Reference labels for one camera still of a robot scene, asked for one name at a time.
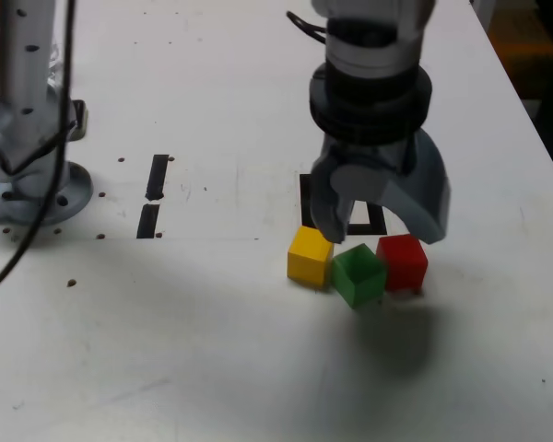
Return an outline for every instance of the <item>black tape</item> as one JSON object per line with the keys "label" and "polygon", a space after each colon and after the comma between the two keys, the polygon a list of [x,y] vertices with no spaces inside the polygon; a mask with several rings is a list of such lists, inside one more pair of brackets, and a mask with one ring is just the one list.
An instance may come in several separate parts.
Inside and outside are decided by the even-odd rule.
{"label": "black tape", "polygon": [[154,238],[158,222],[159,204],[145,204],[141,209],[137,239]]}
{"label": "black tape", "polygon": [[154,155],[147,182],[146,198],[149,201],[161,200],[164,197],[164,181],[169,157],[168,155]]}
{"label": "black tape", "polygon": [[[308,173],[299,175],[301,223],[306,227],[315,228],[311,211],[312,185],[310,178],[311,175]],[[369,214],[369,224],[350,224],[347,234],[387,235],[383,209],[377,204],[367,203],[367,213]]]}

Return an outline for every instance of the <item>red cube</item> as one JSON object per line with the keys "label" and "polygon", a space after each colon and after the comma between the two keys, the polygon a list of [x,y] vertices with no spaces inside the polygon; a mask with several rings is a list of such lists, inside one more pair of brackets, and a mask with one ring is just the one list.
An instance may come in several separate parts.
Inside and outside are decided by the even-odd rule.
{"label": "red cube", "polygon": [[385,290],[422,288],[428,259],[416,237],[382,237],[377,246],[377,257],[387,265]]}

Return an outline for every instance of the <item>screw hole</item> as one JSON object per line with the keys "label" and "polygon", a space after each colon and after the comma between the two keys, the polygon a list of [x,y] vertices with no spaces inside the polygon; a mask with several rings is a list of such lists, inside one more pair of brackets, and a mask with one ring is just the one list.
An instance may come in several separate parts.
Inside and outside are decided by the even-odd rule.
{"label": "screw hole", "polygon": [[62,207],[67,206],[67,198],[65,198],[63,195],[58,196],[55,201]]}

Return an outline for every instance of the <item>black square outline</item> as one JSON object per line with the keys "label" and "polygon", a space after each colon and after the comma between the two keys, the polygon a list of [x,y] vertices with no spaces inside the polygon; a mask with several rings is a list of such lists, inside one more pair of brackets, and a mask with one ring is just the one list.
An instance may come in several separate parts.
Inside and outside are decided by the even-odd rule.
{"label": "black square outline", "polygon": [[[315,228],[312,220],[312,211],[310,209],[310,200],[312,198],[312,186],[310,174],[301,173],[299,175],[300,189],[300,208],[301,223],[306,227]],[[387,226],[383,209],[377,204],[367,203],[367,212],[369,214],[369,224],[350,224],[348,226],[348,235],[387,235]]]}

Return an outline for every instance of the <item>yellow cube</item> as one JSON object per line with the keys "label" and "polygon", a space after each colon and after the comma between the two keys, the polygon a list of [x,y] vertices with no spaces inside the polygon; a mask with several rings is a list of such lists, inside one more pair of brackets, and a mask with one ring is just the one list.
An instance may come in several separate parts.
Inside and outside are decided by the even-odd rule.
{"label": "yellow cube", "polygon": [[324,288],[327,285],[334,244],[319,230],[302,226],[288,249],[287,277],[303,285]]}

